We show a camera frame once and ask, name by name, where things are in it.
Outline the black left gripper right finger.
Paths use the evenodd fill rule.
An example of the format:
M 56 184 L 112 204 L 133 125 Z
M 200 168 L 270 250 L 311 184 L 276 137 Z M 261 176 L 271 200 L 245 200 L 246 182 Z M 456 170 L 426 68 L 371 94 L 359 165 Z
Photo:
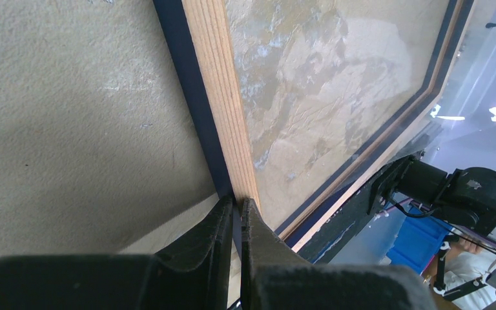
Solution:
M 304 296 L 297 272 L 305 271 L 309 263 L 269 228 L 252 198 L 242 205 L 241 260 L 243 309 L 287 306 Z

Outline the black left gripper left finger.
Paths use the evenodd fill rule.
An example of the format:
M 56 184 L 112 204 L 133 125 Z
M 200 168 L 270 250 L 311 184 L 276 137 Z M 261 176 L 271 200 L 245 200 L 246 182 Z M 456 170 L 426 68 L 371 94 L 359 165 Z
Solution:
M 206 217 L 156 253 L 156 309 L 226 309 L 233 201 L 220 198 Z

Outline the blue wooden picture frame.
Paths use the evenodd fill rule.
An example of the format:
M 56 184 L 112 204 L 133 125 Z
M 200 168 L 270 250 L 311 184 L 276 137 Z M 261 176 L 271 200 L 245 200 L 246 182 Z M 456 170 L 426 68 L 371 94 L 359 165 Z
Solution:
M 442 93 L 474 1 L 156 1 L 216 191 L 299 251 Z

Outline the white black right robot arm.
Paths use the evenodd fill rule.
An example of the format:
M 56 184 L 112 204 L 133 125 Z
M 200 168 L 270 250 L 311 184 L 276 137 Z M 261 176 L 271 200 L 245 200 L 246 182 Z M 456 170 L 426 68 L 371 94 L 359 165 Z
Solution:
M 488 236 L 496 228 L 496 171 L 484 167 L 449 174 L 410 155 L 377 174 L 371 196 L 391 201 L 399 192 L 427 208 L 432 216 Z

